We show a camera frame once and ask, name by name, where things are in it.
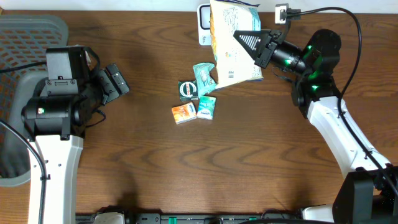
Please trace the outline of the white blue snack bag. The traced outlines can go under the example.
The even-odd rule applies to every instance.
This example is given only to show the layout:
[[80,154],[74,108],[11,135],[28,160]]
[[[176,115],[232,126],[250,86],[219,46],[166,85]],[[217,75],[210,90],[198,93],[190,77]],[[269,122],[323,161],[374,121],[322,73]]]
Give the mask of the white blue snack bag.
[[262,70],[233,37],[237,30],[260,31],[257,6],[242,1],[210,1],[211,47],[218,72],[218,88],[263,79]]

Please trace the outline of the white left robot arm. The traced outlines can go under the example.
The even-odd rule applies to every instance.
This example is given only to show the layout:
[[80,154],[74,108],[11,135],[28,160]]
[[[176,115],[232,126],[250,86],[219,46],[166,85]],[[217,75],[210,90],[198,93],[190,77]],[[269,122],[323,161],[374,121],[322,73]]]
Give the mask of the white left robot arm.
[[29,223],[76,223],[76,178],[85,129],[101,106],[129,91],[116,64],[90,76],[48,71],[22,110],[30,159]]

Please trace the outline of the orange small snack box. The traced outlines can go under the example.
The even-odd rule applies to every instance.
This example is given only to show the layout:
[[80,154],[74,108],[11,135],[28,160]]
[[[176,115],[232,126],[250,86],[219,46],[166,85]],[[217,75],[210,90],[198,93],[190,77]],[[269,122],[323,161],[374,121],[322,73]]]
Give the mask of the orange small snack box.
[[173,107],[172,114],[174,116],[176,124],[181,124],[187,121],[191,121],[193,119],[197,119],[197,111],[195,105],[192,102]]

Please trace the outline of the round green label package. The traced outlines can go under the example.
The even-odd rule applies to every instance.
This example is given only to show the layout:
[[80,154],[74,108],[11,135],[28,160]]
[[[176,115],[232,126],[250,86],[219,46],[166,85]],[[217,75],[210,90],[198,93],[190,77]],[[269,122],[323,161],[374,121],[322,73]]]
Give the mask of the round green label package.
[[178,92],[181,101],[191,101],[199,99],[197,82],[195,80],[178,82]]

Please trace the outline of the green white small box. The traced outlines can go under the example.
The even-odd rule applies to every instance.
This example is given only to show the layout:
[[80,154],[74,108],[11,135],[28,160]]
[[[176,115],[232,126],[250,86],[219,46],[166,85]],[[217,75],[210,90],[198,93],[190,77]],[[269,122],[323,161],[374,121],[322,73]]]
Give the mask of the green white small box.
[[216,98],[202,96],[198,105],[197,117],[200,119],[212,120],[214,117]]

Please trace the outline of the teal snack packet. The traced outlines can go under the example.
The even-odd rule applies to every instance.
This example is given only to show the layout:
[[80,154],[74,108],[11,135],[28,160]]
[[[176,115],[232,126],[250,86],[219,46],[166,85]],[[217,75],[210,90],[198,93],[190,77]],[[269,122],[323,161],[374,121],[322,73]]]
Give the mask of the teal snack packet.
[[210,72],[214,69],[213,63],[199,63],[193,66],[193,72],[197,81],[198,97],[211,93],[217,86],[217,83],[211,77]]

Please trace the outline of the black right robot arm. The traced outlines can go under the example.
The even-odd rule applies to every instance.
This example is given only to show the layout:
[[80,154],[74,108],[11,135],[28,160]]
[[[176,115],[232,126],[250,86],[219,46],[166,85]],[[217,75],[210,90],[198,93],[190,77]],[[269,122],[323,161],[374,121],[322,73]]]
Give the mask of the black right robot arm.
[[332,77],[340,60],[341,39],[328,29],[312,35],[303,50],[278,30],[237,30],[234,38],[262,68],[273,63],[296,73],[292,100],[320,132],[344,178],[331,205],[303,208],[306,221],[397,223],[397,167],[367,140],[354,122]]

